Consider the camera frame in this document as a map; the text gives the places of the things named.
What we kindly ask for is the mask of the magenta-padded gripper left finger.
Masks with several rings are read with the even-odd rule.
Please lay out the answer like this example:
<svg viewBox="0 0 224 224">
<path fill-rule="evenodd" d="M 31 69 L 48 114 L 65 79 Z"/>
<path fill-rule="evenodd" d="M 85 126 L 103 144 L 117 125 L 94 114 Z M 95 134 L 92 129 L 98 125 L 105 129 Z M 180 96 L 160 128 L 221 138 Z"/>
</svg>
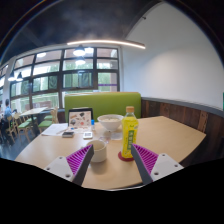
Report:
<svg viewBox="0 0 224 224">
<path fill-rule="evenodd" d="M 93 145 L 88 145 L 67 157 L 57 157 L 45 167 L 45 170 L 81 186 L 93 155 Z"/>
</svg>

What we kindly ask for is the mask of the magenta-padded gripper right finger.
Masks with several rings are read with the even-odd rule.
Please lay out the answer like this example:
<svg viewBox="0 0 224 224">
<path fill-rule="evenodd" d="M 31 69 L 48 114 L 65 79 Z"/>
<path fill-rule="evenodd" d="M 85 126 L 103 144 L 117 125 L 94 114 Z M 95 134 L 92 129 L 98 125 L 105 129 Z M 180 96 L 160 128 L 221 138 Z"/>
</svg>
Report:
<svg viewBox="0 0 224 224">
<path fill-rule="evenodd" d="M 166 153 L 156 154 L 137 144 L 131 145 L 131 154 L 137 164 L 144 185 L 183 169 L 182 165 Z"/>
</svg>

